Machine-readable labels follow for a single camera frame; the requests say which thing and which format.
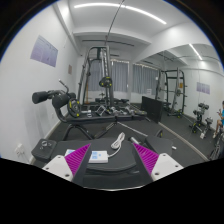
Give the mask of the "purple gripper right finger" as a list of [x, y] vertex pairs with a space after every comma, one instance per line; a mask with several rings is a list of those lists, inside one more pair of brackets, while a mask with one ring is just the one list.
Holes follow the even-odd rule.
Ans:
[[183, 166], [167, 153], [157, 154], [136, 143], [133, 144], [133, 147], [136, 165], [141, 177], [146, 182], [159, 180], [183, 169]]

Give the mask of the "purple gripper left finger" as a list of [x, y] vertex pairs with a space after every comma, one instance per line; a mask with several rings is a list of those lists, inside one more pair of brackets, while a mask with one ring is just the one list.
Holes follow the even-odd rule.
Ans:
[[43, 170], [82, 186], [90, 156], [91, 145], [87, 144], [66, 156], [57, 155]]

